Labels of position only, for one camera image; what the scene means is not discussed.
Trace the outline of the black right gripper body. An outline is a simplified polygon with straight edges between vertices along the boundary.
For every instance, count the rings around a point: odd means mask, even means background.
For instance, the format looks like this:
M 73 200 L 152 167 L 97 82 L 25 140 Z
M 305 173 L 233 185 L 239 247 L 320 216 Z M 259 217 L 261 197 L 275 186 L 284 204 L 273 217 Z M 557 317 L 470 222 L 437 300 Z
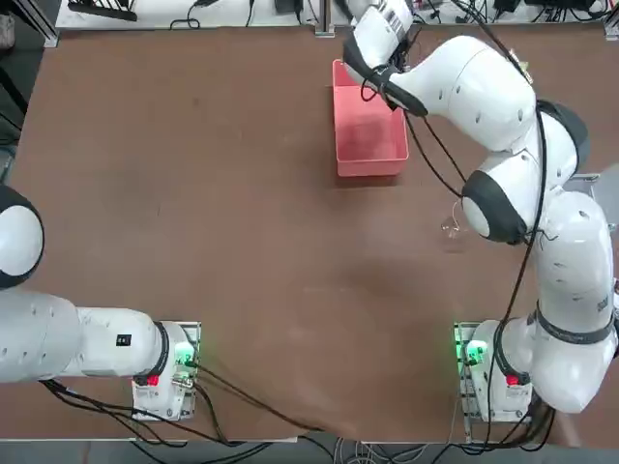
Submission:
M 407 34 L 398 44 L 396 50 L 389 59 L 389 64 L 398 71 L 409 71 L 411 66 L 408 63 L 408 57 L 413 44 L 417 41 L 420 34 L 419 28 L 414 28 L 412 33 Z

